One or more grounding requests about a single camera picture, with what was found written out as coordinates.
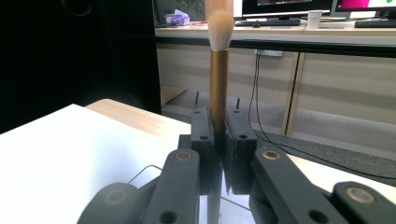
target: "white cup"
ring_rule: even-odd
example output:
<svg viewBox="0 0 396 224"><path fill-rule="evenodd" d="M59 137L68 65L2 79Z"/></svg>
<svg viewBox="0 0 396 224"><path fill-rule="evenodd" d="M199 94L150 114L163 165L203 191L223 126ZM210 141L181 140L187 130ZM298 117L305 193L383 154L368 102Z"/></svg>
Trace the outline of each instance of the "white cup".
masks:
<svg viewBox="0 0 396 224"><path fill-rule="evenodd" d="M306 29L308 30L318 29L321 15L322 15L321 10L308 11L308 23L306 25Z"/></svg>

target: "makeup brush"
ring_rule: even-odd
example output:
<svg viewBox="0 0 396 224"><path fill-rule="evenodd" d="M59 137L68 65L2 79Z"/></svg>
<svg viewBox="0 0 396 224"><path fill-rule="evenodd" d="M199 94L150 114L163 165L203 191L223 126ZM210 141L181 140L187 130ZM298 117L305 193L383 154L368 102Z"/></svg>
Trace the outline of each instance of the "makeup brush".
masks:
<svg viewBox="0 0 396 224"><path fill-rule="evenodd" d="M213 11L207 20L210 48L212 48L209 117L215 133L225 131L228 55L233 23L233 16L222 9Z"/></svg>

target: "gray floor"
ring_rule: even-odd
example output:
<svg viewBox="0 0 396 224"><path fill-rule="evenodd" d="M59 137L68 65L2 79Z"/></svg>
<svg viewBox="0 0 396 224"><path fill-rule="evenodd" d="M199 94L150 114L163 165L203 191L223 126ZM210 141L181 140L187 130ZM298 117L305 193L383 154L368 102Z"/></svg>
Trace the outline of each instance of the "gray floor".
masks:
<svg viewBox="0 0 396 224"><path fill-rule="evenodd" d="M209 95L200 92L195 100L196 91L184 91L163 106L163 115L190 122L191 111L208 106ZM227 106L236 108L237 99L228 98ZM246 115L249 106L250 101L239 102ZM293 133L283 136L284 106L258 103L257 108L259 113L253 102L250 123L257 135L268 137L263 146L279 143L292 155L396 187L396 125L299 110Z"/></svg>

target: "keyboard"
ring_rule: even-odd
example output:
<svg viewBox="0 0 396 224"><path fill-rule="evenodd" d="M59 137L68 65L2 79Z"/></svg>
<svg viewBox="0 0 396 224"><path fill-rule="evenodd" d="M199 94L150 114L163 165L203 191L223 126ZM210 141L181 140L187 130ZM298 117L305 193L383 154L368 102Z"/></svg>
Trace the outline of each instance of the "keyboard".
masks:
<svg viewBox="0 0 396 224"><path fill-rule="evenodd" d="M299 20L236 21L234 26L299 26Z"/></svg>
<svg viewBox="0 0 396 224"><path fill-rule="evenodd" d="M396 28L396 20L391 21L355 21L356 28Z"/></svg>

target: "brush bristles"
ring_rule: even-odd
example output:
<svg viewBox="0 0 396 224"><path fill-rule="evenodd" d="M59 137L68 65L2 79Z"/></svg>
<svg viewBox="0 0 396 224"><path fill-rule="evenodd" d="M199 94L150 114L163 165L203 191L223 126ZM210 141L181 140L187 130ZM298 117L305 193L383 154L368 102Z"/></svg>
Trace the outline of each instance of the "brush bristles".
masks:
<svg viewBox="0 0 396 224"><path fill-rule="evenodd" d="M233 23L233 16L222 9L215 10L209 16L207 28L212 50L223 50L230 46Z"/></svg>

